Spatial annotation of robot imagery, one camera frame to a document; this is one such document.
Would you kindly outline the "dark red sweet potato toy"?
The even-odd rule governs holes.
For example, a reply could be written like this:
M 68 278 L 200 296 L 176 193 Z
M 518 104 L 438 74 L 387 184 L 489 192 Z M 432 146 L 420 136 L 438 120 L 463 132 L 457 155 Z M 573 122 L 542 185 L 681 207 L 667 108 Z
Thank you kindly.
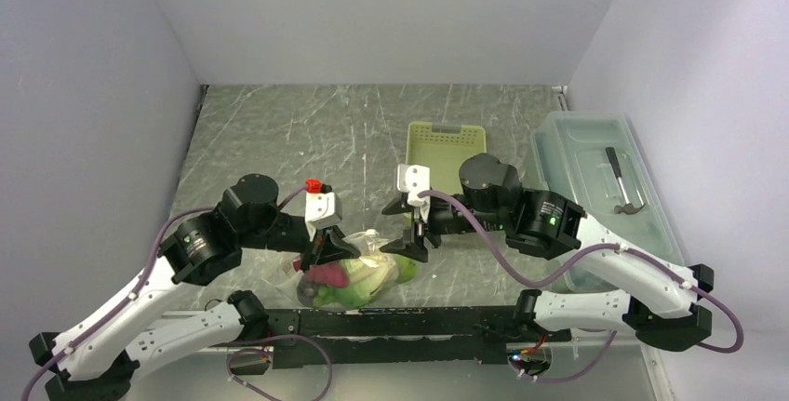
M 322 265 L 312 265 L 305 273 L 304 279 L 317 285 L 344 288 L 350 285 L 350 279 L 339 261 Z

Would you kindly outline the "clear polka dot zip bag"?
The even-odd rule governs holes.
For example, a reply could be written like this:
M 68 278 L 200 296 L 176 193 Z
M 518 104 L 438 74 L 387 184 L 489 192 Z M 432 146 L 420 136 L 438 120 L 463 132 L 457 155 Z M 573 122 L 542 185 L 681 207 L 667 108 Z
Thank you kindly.
M 276 290 L 302 307 L 355 310 L 371 304 L 390 288 L 409 282 L 418 273 L 415 260 L 380 251 L 388 240 L 374 229 L 350 234 L 345 241 L 361 252 L 358 258 L 312 266 L 306 272 L 299 269 L 299 260 L 285 261 L 284 281 L 275 286 Z

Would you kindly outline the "green grapes toy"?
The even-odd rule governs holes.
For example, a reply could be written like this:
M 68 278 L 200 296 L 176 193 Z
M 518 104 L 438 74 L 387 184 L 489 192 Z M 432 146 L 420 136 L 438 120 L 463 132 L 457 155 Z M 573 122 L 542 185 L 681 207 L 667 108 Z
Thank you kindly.
M 296 287 L 299 303 L 306 307 L 315 307 L 315 300 L 320 298 L 322 285 L 313 281 L 301 280 Z

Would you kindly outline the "green perforated plastic basket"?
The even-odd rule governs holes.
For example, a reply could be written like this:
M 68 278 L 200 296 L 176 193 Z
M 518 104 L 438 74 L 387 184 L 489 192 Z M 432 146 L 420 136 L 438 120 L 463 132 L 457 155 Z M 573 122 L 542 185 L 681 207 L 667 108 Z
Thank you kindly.
M 462 163 L 487 150 L 487 133 L 481 126 L 422 121 L 408 125 L 406 163 L 430 168 L 432 188 L 446 194 L 461 192 Z

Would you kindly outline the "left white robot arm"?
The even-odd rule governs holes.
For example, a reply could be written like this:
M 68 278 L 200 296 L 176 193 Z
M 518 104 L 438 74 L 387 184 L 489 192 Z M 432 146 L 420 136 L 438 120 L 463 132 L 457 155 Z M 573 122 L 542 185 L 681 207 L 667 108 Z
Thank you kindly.
M 170 327 L 153 322 L 177 301 L 192 296 L 239 266 L 247 248 L 291 252 L 301 270 L 354 259 L 357 247 L 340 229 L 341 203 L 332 188 L 308 180 L 307 206 L 287 214 L 277 182 L 248 174 L 227 188 L 214 207 L 173 216 L 160 229 L 142 270 L 93 314 L 66 331 L 30 341 L 51 400 L 119 400 L 144 372 L 201 348 L 270 335 L 269 316 L 249 290 Z

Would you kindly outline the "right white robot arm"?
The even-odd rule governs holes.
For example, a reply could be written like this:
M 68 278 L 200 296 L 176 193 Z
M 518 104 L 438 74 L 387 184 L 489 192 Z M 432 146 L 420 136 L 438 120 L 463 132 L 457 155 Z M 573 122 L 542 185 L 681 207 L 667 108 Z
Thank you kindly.
M 525 187 L 515 167 L 491 154 L 466 159 L 458 180 L 461 192 L 445 194 L 434 189 L 428 167 L 399 165 L 397 195 L 384 213 L 408 214 L 410 225 L 384 251 L 425 262 L 447 234 L 489 240 L 501 232 L 521 254 L 557 260 L 561 272 L 580 268 L 610 284 L 604 292 L 562 294 L 549 290 L 549 278 L 518 274 L 523 291 L 512 319 L 525 341 L 570 328 L 612 330 L 683 352 L 711 336 L 712 313 L 700 304 L 714 284 L 711 268 L 676 265 L 640 250 L 561 194 Z

